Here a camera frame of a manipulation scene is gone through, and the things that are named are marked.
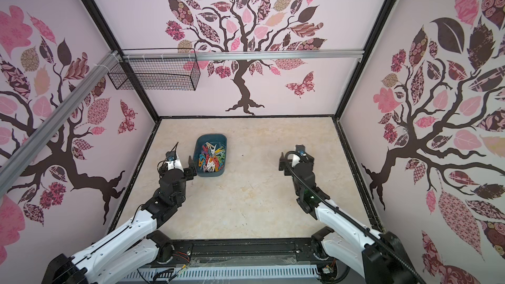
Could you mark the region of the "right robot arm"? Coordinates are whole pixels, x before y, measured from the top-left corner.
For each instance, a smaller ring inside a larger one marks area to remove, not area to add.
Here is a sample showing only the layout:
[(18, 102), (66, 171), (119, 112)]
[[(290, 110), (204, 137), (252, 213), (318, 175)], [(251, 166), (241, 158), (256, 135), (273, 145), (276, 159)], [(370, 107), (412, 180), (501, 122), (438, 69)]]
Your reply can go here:
[(338, 260), (367, 283), (423, 283), (401, 240), (372, 229), (342, 210), (316, 184), (314, 158), (305, 146), (281, 154), (279, 170), (292, 179), (297, 204), (325, 227), (314, 234), (314, 254)]

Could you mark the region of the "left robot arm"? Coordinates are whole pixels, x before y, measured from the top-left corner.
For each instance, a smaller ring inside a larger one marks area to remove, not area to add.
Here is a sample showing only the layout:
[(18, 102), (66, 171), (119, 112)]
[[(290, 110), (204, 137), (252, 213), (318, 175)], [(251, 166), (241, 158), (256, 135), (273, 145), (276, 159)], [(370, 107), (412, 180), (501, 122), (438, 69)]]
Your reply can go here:
[(186, 168), (176, 151), (167, 152), (158, 170), (159, 188), (135, 214), (88, 248), (52, 259), (43, 283), (118, 283), (152, 262), (169, 262), (174, 248), (160, 227), (185, 202), (186, 183), (197, 175), (192, 159)]

